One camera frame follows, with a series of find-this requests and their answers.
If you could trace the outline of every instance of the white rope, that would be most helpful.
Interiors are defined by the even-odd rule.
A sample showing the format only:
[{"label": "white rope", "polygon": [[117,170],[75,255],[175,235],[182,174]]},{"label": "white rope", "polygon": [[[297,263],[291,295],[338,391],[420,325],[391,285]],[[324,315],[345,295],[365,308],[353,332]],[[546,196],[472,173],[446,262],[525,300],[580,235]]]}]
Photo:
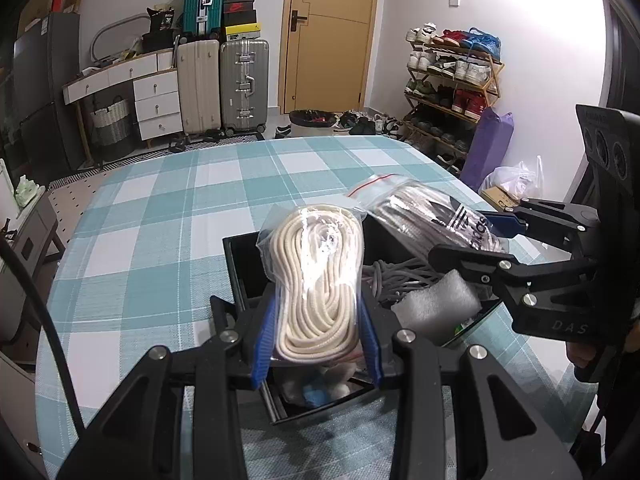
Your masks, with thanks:
[{"label": "white rope", "polygon": [[279,357],[319,364],[356,347],[363,250],[360,221],[333,205],[298,209],[271,233],[280,291]]}]

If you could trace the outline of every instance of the blue gripper pad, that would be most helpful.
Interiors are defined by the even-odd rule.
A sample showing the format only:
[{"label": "blue gripper pad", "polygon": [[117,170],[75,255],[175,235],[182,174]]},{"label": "blue gripper pad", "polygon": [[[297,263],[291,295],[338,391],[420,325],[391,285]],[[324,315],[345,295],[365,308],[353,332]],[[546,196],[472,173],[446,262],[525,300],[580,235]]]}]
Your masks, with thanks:
[{"label": "blue gripper pad", "polygon": [[276,297],[273,296],[269,301],[267,311],[264,313],[263,324],[255,341],[254,366],[251,373],[251,384],[254,390],[267,378],[267,373],[271,366],[271,355],[276,345],[277,313]]},{"label": "blue gripper pad", "polygon": [[376,386],[380,386],[380,381],[382,380],[380,345],[362,297],[358,301],[358,330],[360,331],[360,344],[364,353],[364,361],[367,364],[367,373],[373,383]]}]

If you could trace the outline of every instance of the refrigerator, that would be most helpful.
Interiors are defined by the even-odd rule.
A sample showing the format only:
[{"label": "refrigerator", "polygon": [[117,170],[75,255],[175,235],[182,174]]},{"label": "refrigerator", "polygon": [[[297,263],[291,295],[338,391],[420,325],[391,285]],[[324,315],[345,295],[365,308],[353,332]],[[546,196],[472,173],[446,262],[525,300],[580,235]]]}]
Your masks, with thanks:
[{"label": "refrigerator", "polygon": [[62,86],[80,72],[80,16],[52,12],[14,43],[14,106],[31,175],[44,185],[85,161],[73,105]]}]

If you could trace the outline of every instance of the beige suitcase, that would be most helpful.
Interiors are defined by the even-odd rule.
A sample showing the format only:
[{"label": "beige suitcase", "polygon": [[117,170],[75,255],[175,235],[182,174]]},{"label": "beige suitcase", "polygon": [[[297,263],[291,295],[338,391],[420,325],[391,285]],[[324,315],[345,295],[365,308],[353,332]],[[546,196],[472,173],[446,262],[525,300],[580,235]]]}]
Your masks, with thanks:
[{"label": "beige suitcase", "polygon": [[218,40],[193,41],[178,47],[180,114],[186,135],[219,130],[220,44]]}]

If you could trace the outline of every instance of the plastic bag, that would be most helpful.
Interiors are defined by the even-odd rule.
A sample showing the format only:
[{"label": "plastic bag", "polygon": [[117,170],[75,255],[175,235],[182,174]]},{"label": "plastic bag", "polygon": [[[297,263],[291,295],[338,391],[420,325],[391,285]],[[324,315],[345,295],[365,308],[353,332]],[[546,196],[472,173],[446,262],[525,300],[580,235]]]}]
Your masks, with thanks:
[{"label": "plastic bag", "polygon": [[356,350],[362,215],[335,205],[272,208],[257,246],[276,283],[276,357],[310,365]]},{"label": "plastic bag", "polygon": [[535,173],[523,161],[516,168],[500,166],[487,175],[479,191],[497,186],[518,200],[523,197],[542,198],[543,184],[542,158],[538,156]]},{"label": "plastic bag", "polygon": [[438,244],[506,252],[507,245],[490,232],[484,215],[407,176],[374,175],[348,196],[425,262]]}]

